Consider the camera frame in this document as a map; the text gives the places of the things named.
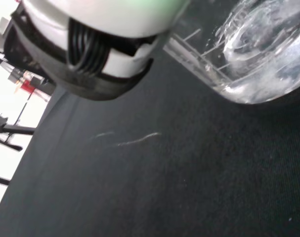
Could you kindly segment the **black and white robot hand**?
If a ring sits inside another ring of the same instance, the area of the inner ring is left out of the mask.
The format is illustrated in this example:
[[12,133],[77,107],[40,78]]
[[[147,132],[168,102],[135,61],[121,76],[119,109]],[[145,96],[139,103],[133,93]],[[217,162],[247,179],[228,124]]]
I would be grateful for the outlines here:
[[187,0],[23,0],[4,40],[10,64],[93,101],[116,99],[150,71]]

